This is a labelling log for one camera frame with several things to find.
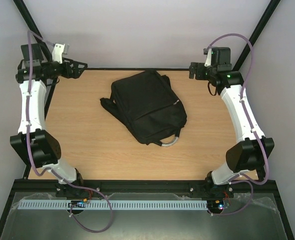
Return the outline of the black backpack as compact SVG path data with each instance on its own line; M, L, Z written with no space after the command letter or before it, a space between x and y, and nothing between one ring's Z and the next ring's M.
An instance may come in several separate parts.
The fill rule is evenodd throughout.
M145 145L173 146L187 122L184 105L173 91L170 78L156 70L114 81L110 97L102 97L100 104Z

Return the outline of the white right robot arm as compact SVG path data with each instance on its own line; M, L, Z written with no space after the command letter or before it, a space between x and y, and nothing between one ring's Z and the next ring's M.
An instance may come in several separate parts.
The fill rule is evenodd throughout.
M223 186L244 177L250 183L263 185L269 178L268 157L275 143L266 137L259 127L250 107L246 84L239 71L233 71L229 47L208 47L203 50L205 62L192 62L189 78L204 80L214 87L213 96L224 102L235 131L236 144L225 154L225 162L209 172L206 177L206 192L218 195Z

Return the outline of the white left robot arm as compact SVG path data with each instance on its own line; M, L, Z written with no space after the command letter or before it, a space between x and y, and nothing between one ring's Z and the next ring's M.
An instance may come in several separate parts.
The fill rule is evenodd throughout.
M77 79L87 64L63 56L68 46L55 43L51 61L44 61L38 43L22 45L16 81L21 93L21 120L17 134L10 137L10 145L34 173L41 177L53 174L61 185L83 185L79 171L62 158L61 146L46 130L45 102L47 81L58 77Z

